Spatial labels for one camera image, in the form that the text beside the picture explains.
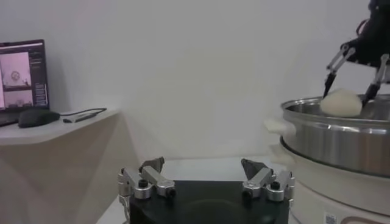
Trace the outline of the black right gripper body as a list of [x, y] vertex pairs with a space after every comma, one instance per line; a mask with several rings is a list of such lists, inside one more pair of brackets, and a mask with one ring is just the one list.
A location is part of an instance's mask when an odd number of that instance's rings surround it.
[[389, 54], [389, 0], [371, 0], [370, 16], [357, 28], [357, 38], [350, 42], [356, 52], [352, 63], [380, 66], [382, 55]]

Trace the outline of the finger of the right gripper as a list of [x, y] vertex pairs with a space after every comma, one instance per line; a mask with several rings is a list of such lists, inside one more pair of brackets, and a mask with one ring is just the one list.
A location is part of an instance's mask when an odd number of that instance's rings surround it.
[[349, 47], [348, 45], [344, 44], [341, 46], [339, 52], [331, 59], [330, 63], [326, 67], [326, 69], [329, 71], [329, 74], [325, 80], [325, 88], [322, 96], [323, 98], [328, 95], [332, 84], [335, 81], [337, 71], [353, 54], [355, 54], [355, 52], [356, 50], [354, 47]]
[[385, 79], [386, 74], [386, 68], [387, 63], [389, 60], [389, 54], [383, 54], [380, 59], [380, 67], [377, 69], [377, 73], [373, 79], [373, 81], [370, 83], [363, 99], [362, 99], [362, 106], [365, 107], [366, 104], [374, 99], [380, 90], [381, 84], [386, 83], [387, 80]]

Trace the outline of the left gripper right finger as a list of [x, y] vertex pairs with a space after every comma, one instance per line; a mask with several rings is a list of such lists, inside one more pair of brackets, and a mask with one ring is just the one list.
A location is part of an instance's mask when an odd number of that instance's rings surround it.
[[265, 163], [242, 159], [241, 165], [247, 180], [242, 183], [242, 195], [246, 201], [263, 195], [269, 201], [293, 201], [295, 177], [289, 170], [275, 173]]

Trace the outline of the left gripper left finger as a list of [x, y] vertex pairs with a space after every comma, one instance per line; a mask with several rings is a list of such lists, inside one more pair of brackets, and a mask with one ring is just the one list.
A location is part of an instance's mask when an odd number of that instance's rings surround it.
[[124, 167], [118, 174], [118, 191], [122, 197], [134, 197], [147, 200], [152, 197], [153, 189], [164, 198], [176, 196], [176, 184], [161, 175], [165, 163], [163, 157], [145, 161], [138, 170]]

